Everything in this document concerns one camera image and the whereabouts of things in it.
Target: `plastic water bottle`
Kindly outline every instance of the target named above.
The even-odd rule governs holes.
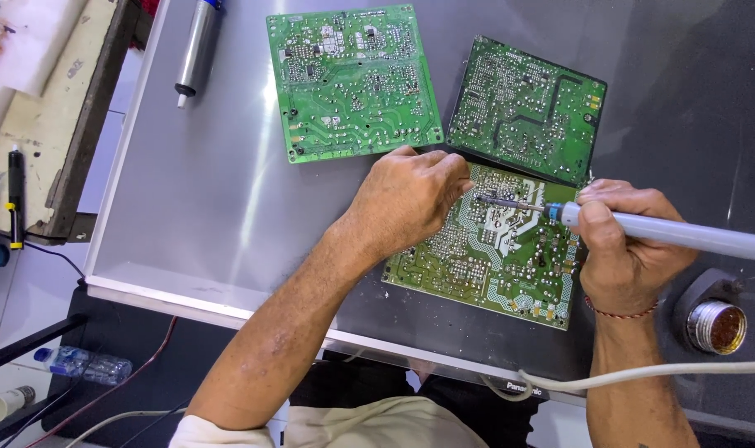
[[[131,361],[63,345],[57,350],[41,348],[34,353],[49,372],[79,377],[107,386],[117,386],[131,375]]]

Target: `circuit board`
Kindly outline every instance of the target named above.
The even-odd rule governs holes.
[[[588,180],[607,83],[477,36],[452,148],[572,187]]]
[[[568,329],[580,240],[540,212],[487,204],[475,195],[530,204],[575,199],[571,187],[471,165],[474,188],[436,235],[391,257],[382,280],[513,317]]]
[[[443,143],[412,5],[267,17],[291,163]]]

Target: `hand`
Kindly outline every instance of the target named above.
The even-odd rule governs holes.
[[[461,156],[419,156],[403,146],[378,160],[352,205],[331,229],[357,241],[371,261],[387,258],[441,230],[449,209],[473,187]]]
[[[661,288],[689,266],[698,251],[631,239],[610,210],[683,222],[658,190],[637,190],[629,182],[600,179],[580,192],[579,227],[572,228],[590,249],[580,274],[596,309],[631,315],[649,309]]]

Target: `person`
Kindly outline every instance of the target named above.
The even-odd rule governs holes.
[[[526,446],[537,399],[507,402],[482,385],[435,375],[414,394],[401,368],[346,363],[331,352],[314,363],[348,291],[383,259],[438,232],[473,187],[469,172],[461,156],[420,156],[408,146],[378,160],[350,208],[224,349],[170,446],[273,446],[265,424],[287,398],[285,446]],[[662,363],[645,311],[697,254],[627,239],[610,210],[681,216],[659,191],[618,180],[592,182],[577,202],[573,230],[589,249],[580,278],[598,310],[591,374]],[[589,390],[587,425],[596,448],[698,447],[668,377]]]

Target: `red bracelet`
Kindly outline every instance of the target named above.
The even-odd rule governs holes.
[[[637,317],[643,317],[646,314],[651,314],[651,312],[653,310],[657,309],[657,307],[659,306],[659,300],[657,300],[656,302],[654,302],[653,306],[651,308],[647,309],[646,311],[643,311],[643,312],[641,312],[639,314],[631,314],[629,316],[620,316],[618,314],[612,314],[610,312],[604,312],[604,311],[599,311],[599,310],[595,309],[595,307],[593,306],[593,302],[590,301],[590,297],[588,297],[588,296],[584,297],[584,303],[587,304],[587,307],[589,309],[592,309],[593,311],[598,312],[600,315],[606,316],[606,317],[614,317],[615,319],[635,319]]]

